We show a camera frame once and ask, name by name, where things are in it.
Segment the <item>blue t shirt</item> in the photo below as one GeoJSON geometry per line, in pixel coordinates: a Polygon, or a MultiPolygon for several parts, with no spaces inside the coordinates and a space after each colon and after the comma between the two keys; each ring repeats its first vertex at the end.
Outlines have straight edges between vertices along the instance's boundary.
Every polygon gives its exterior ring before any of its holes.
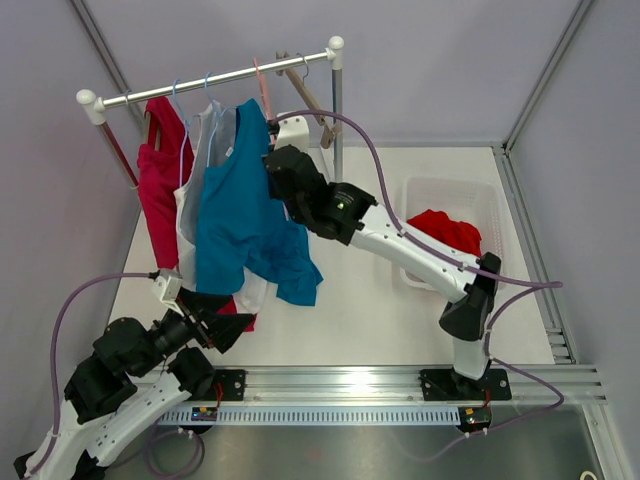
{"type": "Polygon", "coordinates": [[[307,229],[269,196],[262,157],[268,153],[266,119],[254,99],[235,109],[235,139],[221,166],[204,174],[196,232],[196,288],[231,295],[247,270],[277,286],[276,296],[313,307],[323,277],[313,263],[307,229]]]}

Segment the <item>pink wire hanger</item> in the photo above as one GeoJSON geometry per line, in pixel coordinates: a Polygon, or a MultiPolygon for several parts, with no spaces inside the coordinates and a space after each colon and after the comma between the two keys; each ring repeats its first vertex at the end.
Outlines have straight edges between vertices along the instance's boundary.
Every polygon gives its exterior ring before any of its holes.
{"type": "Polygon", "coordinates": [[[255,69],[256,78],[259,83],[260,96],[261,96],[265,117],[268,121],[272,121],[274,118],[274,115],[273,115],[271,99],[269,95],[267,78],[265,74],[261,71],[258,59],[256,57],[253,58],[253,66],[255,69]]]}

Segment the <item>red t shirt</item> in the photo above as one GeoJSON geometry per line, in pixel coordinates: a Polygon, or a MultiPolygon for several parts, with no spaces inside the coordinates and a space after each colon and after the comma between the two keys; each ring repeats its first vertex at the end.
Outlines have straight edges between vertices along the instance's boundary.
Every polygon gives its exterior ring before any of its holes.
{"type": "Polygon", "coordinates": [[[456,250],[482,256],[479,230],[470,223],[451,219],[443,211],[428,209],[409,218],[407,223],[456,250]]]}

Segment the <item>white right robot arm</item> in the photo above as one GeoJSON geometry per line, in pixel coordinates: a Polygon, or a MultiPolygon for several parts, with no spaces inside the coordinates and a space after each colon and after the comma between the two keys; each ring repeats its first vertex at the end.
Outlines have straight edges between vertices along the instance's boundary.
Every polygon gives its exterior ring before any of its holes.
{"type": "Polygon", "coordinates": [[[328,182],[311,157],[292,145],[266,154],[263,164],[273,198],[316,236],[378,255],[439,292],[447,301],[439,319],[452,338],[452,384],[474,397],[488,384],[485,327],[495,305],[501,260],[456,250],[401,222],[357,186],[328,182]]]}

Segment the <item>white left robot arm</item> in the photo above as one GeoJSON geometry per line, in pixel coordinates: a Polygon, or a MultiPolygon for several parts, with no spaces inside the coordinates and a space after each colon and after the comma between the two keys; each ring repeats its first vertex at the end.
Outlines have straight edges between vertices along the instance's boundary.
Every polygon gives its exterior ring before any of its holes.
{"type": "Polygon", "coordinates": [[[15,460],[18,477],[101,479],[167,411],[208,396],[216,370],[205,350],[228,351],[253,321],[226,312],[230,301],[180,289],[150,327],[131,317],[111,322],[67,382],[46,440],[15,460]]]}

